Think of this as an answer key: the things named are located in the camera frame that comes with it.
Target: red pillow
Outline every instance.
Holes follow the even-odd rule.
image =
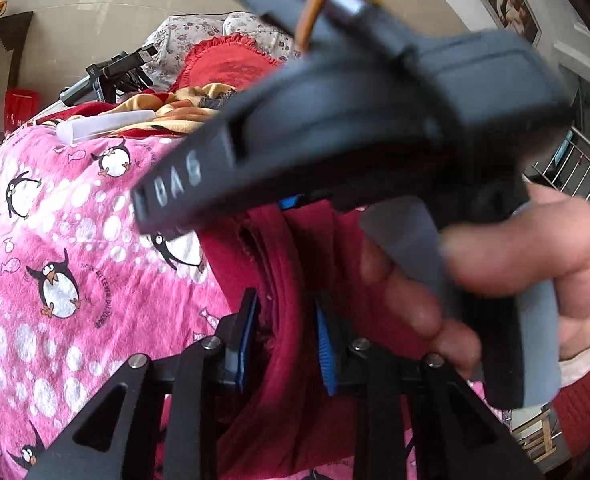
[[[236,32],[196,44],[186,55],[184,69],[169,91],[208,83],[243,89],[280,66],[280,61],[255,47],[253,38]]]

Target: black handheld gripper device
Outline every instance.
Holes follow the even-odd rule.
[[[290,34],[305,7],[238,1]],[[510,409],[552,399],[560,386],[552,283],[510,298],[458,290],[437,232],[527,206],[521,168],[572,120],[557,78],[514,34],[422,38],[370,0],[326,0],[309,47],[234,96],[134,187],[141,231],[173,238],[291,196],[339,211],[373,205],[365,232],[480,336],[488,402]]]

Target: metal rack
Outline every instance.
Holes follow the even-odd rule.
[[[543,179],[561,192],[590,202],[590,140],[576,127],[571,127],[544,169],[539,161],[531,168],[539,178],[526,176],[529,180]]]

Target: penguin beak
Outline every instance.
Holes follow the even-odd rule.
[[[51,270],[51,272],[46,274],[46,279],[51,285],[53,284],[53,282],[59,282],[59,280],[57,279],[57,274],[55,274],[54,270]]]

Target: penguin foot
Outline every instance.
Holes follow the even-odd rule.
[[[49,319],[52,319],[53,317],[53,308],[55,308],[55,305],[53,303],[51,303],[49,306],[45,306],[44,308],[41,309],[41,313],[48,317]]]

